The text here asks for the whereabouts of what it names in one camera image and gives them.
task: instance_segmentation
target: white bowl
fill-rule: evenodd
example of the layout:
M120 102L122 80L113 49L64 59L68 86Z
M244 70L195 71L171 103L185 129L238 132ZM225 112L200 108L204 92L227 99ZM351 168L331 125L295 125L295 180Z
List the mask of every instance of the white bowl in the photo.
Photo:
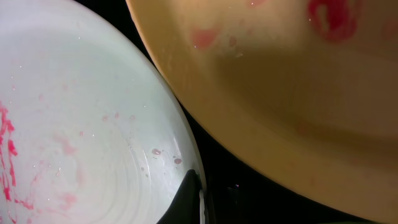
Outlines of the white bowl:
M0 1L0 49L0 223L155 223L205 181L177 100L96 14Z

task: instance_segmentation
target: black surface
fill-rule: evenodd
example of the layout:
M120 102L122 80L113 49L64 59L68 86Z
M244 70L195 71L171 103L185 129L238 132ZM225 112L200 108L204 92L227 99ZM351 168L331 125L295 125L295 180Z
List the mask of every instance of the black surface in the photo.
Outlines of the black surface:
M157 224L199 224L200 189L197 174L193 169L188 170L169 209Z
M77 1L119 29L149 58L124 0ZM297 195L258 174L219 145L186 111L185 115L205 167L210 224L364 221Z

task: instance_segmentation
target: yellow bowl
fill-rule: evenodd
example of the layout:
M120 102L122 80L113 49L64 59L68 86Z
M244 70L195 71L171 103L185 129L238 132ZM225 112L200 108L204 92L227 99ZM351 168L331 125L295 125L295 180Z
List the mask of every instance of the yellow bowl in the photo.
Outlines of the yellow bowl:
M177 98L225 148L298 194L398 223L398 1L127 4Z

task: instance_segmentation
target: black handle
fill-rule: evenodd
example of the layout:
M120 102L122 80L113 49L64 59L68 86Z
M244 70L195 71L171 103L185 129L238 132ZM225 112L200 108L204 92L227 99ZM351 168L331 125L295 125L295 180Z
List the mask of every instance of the black handle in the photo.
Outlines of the black handle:
M166 213L157 224L199 224L201 183L196 172L188 170Z

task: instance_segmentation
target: dark background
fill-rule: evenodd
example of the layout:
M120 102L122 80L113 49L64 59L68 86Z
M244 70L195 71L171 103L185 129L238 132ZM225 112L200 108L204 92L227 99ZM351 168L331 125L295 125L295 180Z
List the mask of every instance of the dark background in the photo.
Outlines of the dark background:
M110 22L152 61L130 17L125 0L76 1ZM364 221L297 195L258 174L219 145L184 108L183 110L205 168L210 224Z

